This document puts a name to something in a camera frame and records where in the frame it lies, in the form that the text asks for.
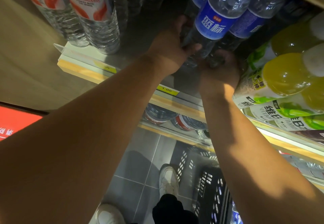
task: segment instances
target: yellow price label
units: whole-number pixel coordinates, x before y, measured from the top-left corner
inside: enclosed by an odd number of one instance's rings
[[[109,65],[106,64],[106,63],[100,63],[100,62],[95,62],[95,61],[94,61],[94,63],[95,63],[95,65],[96,65],[98,68],[100,68],[100,69],[102,69],[102,70],[105,70],[105,71],[108,71],[108,72],[111,72],[111,73],[114,73],[114,74],[117,73],[115,67],[109,66]]]
[[[167,94],[170,94],[170,95],[173,95],[173,96],[176,96],[179,93],[179,91],[174,90],[174,89],[169,88],[169,87],[166,87],[166,86],[163,86],[163,85],[159,85],[157,87],[157,90],[162,91],[162,92],[167,93]]]

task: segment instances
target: white sneaker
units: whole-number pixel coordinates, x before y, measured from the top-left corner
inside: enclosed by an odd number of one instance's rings
[[[100,205],[95,215],[97,224],[125,224],[123,215],[110,204]]]
[[[178,197],[179,181],[176,171],[171,166],[162,166],[159,178],[160,198],[164,194],[172,194]]]

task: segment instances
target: red sign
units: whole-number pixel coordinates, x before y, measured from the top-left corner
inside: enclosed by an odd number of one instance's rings
[[[41,118],[40,115],[0,106],[0,141]]]

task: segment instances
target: white bottle cap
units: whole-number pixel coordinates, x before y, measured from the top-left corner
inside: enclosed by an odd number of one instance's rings
[[[324,43],[314,46],[302,55],[307,70],[318,77],[324,77]]]
[[[310,30],[320,40],[324,40],[324,11],[310,20]]]

